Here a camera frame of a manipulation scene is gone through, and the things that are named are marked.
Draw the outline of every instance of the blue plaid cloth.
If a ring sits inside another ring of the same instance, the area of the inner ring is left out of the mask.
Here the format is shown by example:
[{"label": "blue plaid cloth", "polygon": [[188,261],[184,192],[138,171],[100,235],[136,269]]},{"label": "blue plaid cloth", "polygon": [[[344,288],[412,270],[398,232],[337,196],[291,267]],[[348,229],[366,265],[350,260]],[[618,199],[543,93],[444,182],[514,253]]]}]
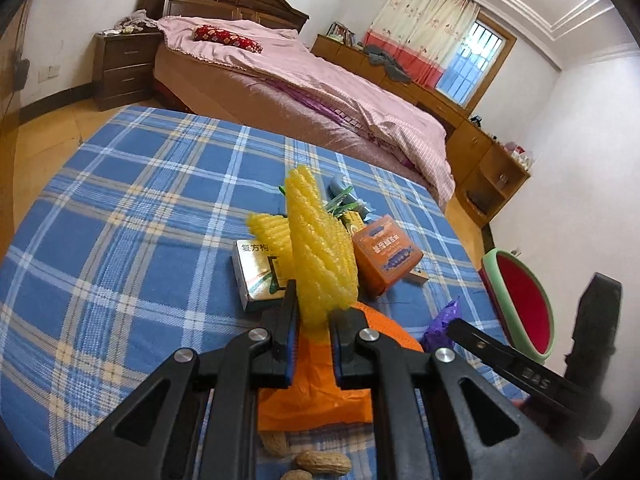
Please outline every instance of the blue plaid cloth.
[{"label": "blue plaid cloth", "polygon": [[[278,186],[298,164],[323,190],[344,174],[426,252],[430,280],[400,282],[374,306],[418,338],[460,298],[464,319],[504,341],[478,274],[423,187],[247,126],[124,108],[49,182],[0,268],[0,413],[34,464],[53,473],[175,349],[220,348],[255,326],[259,315],[240,305],[233,240],[248,237],[249,211],[284,212]],[[370,425],[291,434],[290,444],[346,452],[345,478],[375,478]],[[258,478],[288,468],[258,452]]]}]

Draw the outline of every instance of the silver bolt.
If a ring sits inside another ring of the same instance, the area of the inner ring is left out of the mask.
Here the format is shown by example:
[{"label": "silver bolt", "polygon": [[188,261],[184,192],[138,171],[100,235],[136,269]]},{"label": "silver bolt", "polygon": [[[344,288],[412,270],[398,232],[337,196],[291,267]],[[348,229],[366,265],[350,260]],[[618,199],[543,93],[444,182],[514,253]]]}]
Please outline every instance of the silver bolt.
[{"label": "silver bolt", "polygon": [[174,353],[174,359],[179,363],[188,363],[193,359],[193,350],[191,348],[179,348]]},{"label": "silver bolt", "polygon": [[264,341],[269,337],[269,332],[263,328],[254,328],[249,330],[249,339],[251,341]]},{"label": "silver bolt", "polygon": [[456,358],[456,353],[451,348],[438,348],[435,355],[441,363],[450,363]]},{"label": "silver bolt", "polygon": [[380,332],[374,330],[373,328],[363,328],[358,332],[360,339],[363,341],[371,343],[372,341],[377,341],[380,337]]}]

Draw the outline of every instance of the ceiling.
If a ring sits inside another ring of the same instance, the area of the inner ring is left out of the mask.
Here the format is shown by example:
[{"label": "ceiling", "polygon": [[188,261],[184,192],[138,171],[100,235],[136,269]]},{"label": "ceiling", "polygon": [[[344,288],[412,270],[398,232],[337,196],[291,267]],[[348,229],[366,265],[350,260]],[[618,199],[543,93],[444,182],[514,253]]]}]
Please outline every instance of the ceiling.
[{"label": "ceiling", "polygon": [[610,0],[475,0],[565,68],[635,54],[638,46]]}]

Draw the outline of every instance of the pink blanket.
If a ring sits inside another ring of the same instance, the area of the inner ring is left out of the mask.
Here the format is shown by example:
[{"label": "pink blanket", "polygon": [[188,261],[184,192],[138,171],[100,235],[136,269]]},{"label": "pink blanket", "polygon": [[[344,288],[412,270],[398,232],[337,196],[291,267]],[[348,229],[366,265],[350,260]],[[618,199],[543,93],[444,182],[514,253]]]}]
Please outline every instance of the pink blanket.
[{"label": "pink blanket", "polygon": [[[193,41],[199,25],[215,25],[258,41],[261,54],[207,41]],[[276,78],[317,96],[366,124],[370,133],[397,146],[420,174],[434,185],[441,208],[450,200],[454,182],[447,163],[442,125],[429,114],[343,68],[313,56],[295,30],[273,30],[248,20],[228,22],[167,16],[158,21],[166,46],[195,59]]]}]

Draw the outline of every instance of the wooden window frame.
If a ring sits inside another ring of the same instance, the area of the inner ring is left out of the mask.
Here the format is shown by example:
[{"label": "wooden window frame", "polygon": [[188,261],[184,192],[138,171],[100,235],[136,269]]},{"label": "wooden window frame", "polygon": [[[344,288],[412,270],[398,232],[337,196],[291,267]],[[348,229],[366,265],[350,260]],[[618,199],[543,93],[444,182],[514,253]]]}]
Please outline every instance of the wooden window frame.
[{"label": "wooden window frame", "polygon": [[471,113],[474,111],[476,106],[478,106],[480,99],[482,99],[482,96],[484,96],[484,93],[489,88],[489,85],[494,81],[494,78],[497,75],[497,73],[500,72],[500,69],[502,68],[502,64],[504,63],[504,60],[507,59],[507,56],[511,52],[511,49],[513,48],[513,45],[515,45],[516,39],[517,39],[508,30],[506,30],[503,26],[499,25],[498,23],[494,22],[494,20],[489,18],[482,11],[478,13],[478,17],[476,18],[476,21],[482,23],[483,25],[486,26],[486,28],[488,28],[489,30],[491,30],[492,32],[494,32],[495,34],[497,34],[498,36],[504,39],[504,45],[500,49],[500,53],[495,58],[494,62],[492,63],[487,73],[484,74],[482,81],[480,82],[476,90],[471,95],[471,98],[469,99],[469,101],[466,102],[464,106],[452,100],[444,92],[440,92],[439,90],[434,89],[434,91],[438,93],[439,97],[446,99],[454,108],[456,108],[461,112],[461,115],[465,116],[466,118],[468,118],[469,115],[471,115]]}]

